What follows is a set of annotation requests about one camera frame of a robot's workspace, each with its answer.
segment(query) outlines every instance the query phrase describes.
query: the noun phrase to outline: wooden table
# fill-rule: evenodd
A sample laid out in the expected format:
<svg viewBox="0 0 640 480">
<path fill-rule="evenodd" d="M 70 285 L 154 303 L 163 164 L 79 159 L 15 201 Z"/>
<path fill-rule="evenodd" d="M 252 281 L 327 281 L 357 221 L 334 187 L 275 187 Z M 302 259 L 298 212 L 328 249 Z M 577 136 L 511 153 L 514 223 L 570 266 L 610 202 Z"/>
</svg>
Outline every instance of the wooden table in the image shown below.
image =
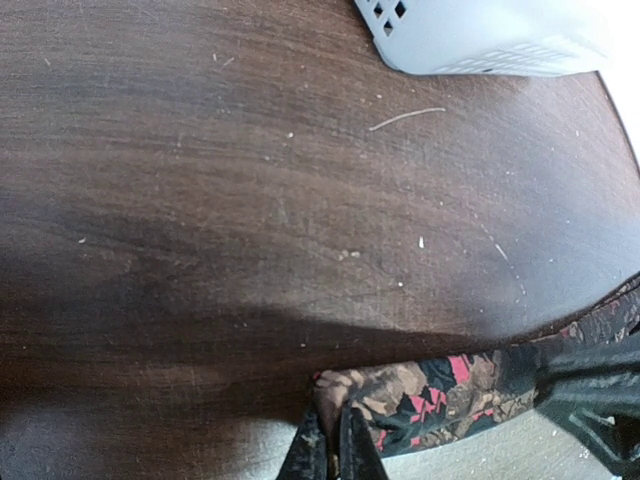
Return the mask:
<svg viewBox="0 0 640 480">
<path fill-rule="evenodd" d="M 314 371 L 550 331 L 640 270 L 594 74 L 402 75 L 343 0 L 0 14 L 3 479 L 272 478 Z"/>
</svg>

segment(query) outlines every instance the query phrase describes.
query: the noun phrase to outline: scratch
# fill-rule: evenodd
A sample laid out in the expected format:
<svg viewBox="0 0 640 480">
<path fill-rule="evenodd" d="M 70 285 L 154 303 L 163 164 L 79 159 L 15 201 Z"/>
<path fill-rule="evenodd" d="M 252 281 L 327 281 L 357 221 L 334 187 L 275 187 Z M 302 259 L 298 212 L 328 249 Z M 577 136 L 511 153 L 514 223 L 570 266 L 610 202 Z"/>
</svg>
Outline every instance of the scratch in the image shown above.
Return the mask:
<svg viewBox="0 0 640 480">
<path fill-rule="evenodd" d="M 156 22 L 159 22 L 159 21 L 160 21 L 160 17 L 157 17 L 157 16 L 156 16 L 156 15 L 154 15 L 153 13 L 151 13 L 151 12 L 149 12 L 149 11 L 145 10 L 145 9 L 144 9 L 144 8 L 142 8 L 140 5 L 137 5 L 137 4 L 135 4 L 135 3 L 131 3 L 131 2 L 128 2 L 128 3 L 129 3 L 129 5 L 131 5 L 132 7 L 137 8 L 140 12 L 142 12 L 142 13 L 144 13 L 145 15 L 148 15 L 149 17 L 153 18 Z"/>
<path fill-rule="evenodd" d="M 493 246 L 496 248 L 496 250 L 498 251 L 498 253 L 500 254 L 500 256 L 504 259 L 504 261 L 507 263 L 507 266 L 509 267 L 509 272 L 511 273 L 511 275 L 514 277 L 514 279 L 516 280 L 516 283 L 518 284 L 518 287 L 520 288 L 520 293 L 522 294 L 523 297 L 525 297 L 527 295 L 527 289 L 524 287 L 524 283 L 522 283 L 522 281 L 520 281 L 520 275 L 518 275 L 515 272 L 515 266 L 513 265 L 513 263 L 511 263 L 511 260 L 509 259 L 509 256 L 507 255 L 507 253 L 502 249 L 502 247 L 500 246 L 500 244 L 498 242 L 496 242 L 496 239 L 493 235 L 491 235 L 491 233 L 489 233 L 489 230 L 487 230 L 487 227 L 485 227 L 482 223 L 480 224 L 480 228 L 482 229 L 482 231 L 487 235 L 487 237 L 489 237 L 489 239 L 491 240 L 491 242 L 493 243 Z"/>
<path fill-rule="evenodd" d="M 442 107 L 432 107 L 432 108 L 424 108 L 422 110 L 415 110 L 413 112 L 403 113 L 401 115 L 396 115 L 395 117 L 385 120 L 384 122 L 380 122 L 379 124 L 374 125 L 373 127 L 369 127 L 369 131 L 375 132 L 376 130 L 382 127 L 386 127 L 387 125 L 393 122 L 397 122 L 398 120 L 404 120 L 405 118 L 409 118 L 409 117 L 415 117 L 416 115 L 422 115 L 422 114 L 431 113 L 431 112 L 446 112 L 446 111 L 447 110 Z"/>
<path fill-rule="evenodd" d="M 89 29 L 87 28 L 87 20 L 84 18 L 84 6 L 82 5 L 82 0 L 78 3 L 78 7 L 80 7 L 80 16 L 82 17 L 82 26 L 84 27 L 84 31 L 89 33 Z"/>
<path fill-rule="evenodd" d="M 511 264 L 511 262 L 509 262 L 509 257 L 507 257 L 507 254 L 504 253 L 504 250 L 502 250 L 502 247 L 500 245 L 498 245 L 497 243 L 494 244 L 496 247 L 496 250 L 498 250 L 498 253 L 500 253 L 500 255 L 502 255 L 502 258 L 504 258 L 509 264 Z"/>
</svg>

